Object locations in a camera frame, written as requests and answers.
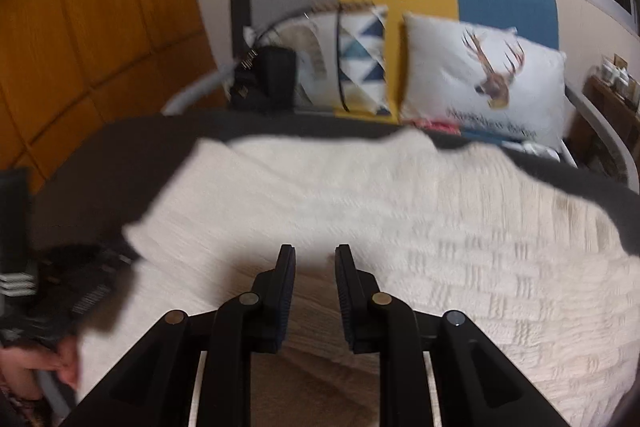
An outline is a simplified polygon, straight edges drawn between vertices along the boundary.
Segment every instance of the deer print pillow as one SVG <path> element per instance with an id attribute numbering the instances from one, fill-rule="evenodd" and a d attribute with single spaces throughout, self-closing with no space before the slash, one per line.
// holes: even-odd
<path id="1" fill-rule="evenodd" d="M 514 30 L 407 13 L 403 121 L 479 128 L 560 150 L 566 55 Z"/>

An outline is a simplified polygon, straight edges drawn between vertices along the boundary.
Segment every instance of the black bed sheet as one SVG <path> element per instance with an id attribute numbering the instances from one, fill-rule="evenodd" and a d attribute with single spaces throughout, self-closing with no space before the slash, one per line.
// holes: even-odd
<path id="1" fill-rule="evenodd" d="M 105 126 L 85 142 L 37 194 L 32 232 L 36 248 L 93 241 L 138 220 L 201 137 L 228 141 L 260 134 L 340 139 L 388 136 L 398 126 L 326 116 L 262 116 L 196 110 Z M 460 136 L 428 132 L 440 149 L 468 144 Z M 534 178 L 599 204 L 618 227 L 626 251 L 640 253 L 640 196 L 589 171 L 505 150 Z"/>

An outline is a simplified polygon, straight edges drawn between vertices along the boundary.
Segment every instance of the deer antler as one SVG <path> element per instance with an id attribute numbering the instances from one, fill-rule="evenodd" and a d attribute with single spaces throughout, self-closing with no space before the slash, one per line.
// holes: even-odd
<path id="1" fill-rule="evenodd" d="M 494 73 L 494 68 L 492 68 L 491 64 L 489 63 L 489 59 L 486 58 L 484 51 L 482 51 L 482 45 L 481 45 L 482 42 L 476 36 L 476 34 L 470 31 L 467 31 L 466 34 L 462 37 L 462 41 L 465 43 L 466 48 L 471 52 L 471 54 L 475 55 L 475 57 L 478 59 L 478 61 L 482 65 L 482 69 L 484 70 L 484 73 L 486 74 Z"/>
<path id="2" fill-rule="evenodd" d="M 508 83 L 511 85 L 513 84 L 514 79 L 516 78 L 516 75 L 519 74 L 522 71 L 522 68 L 524 67 L 524 50 L 522 49 L 522 46 L 520 45 L 520 43 L 518 42 L 518 47 L 519 47 L 519 51 L 514 50 L 510 44 L 507 44 L 507 47 L 509 48 L 509 51 L 511 52 L 511 54 L 513 54 L 513 57 L 516 59 L 516 62 L 518 63 L 518 65 L 516 66 L 513 63 L 513 60 L 511 60 L 511 57 L 507 55 L 507 60 L 509 61 L 509 64 L 511 65 L 509 67 L 509 76 L 507 78 Z"/>

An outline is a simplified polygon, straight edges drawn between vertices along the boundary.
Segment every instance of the gray metal armrest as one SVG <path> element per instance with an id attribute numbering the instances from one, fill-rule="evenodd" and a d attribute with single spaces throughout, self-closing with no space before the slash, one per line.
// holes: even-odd
<path id="1" fill-rule="evenodd" d="M 569 85 L 565 86 L 564 93 L 602 140 L 618 168 L 625 173 L 626 185 L 638 194 L 640 192 L 638 169 L 620 136 L 583 93 Z"/>

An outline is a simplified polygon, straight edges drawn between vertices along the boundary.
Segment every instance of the cream textured fabric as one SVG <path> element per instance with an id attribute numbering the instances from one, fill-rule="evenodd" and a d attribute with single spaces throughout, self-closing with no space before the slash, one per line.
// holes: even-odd
<path id="1" fill-rule="evenodd" d="M 640 260 L 597 206 L 497 148 L 439 152 L 408 129 L 376 142 L 202 141 L 126 235 L 146 261 L 119 315 L 114 302 L 83 331 L 82 394 L 165 311 L 245 291 L 282 243 L 296 247 L 296 285 L 286 349 L 256 357 L 256 425 L 376 423 L 375 358 L 342 336 L 340 243 L 415 309 L 465 311 L 572 426 L 605 425 L 634 381 Z"/>

